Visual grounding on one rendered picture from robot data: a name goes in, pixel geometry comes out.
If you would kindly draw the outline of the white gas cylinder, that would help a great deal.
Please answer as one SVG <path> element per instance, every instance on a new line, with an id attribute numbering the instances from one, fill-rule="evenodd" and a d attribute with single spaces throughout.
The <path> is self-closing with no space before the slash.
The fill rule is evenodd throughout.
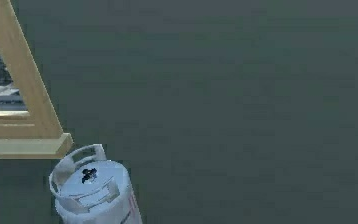
<path id="1" fill-rule="evenodd" d="M 128 170 L 102 144 L 66 155 L 48 181 L 63 224 L 143 224 Z"/>

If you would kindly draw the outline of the wooden framed window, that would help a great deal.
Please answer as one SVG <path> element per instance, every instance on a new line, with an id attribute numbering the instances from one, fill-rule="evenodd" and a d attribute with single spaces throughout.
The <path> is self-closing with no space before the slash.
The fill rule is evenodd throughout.
<path id="1" fill-rule="evenodd" d="M 58 159 L 72 145 L 11 0 L 0 0 L 0 159 Z"/>

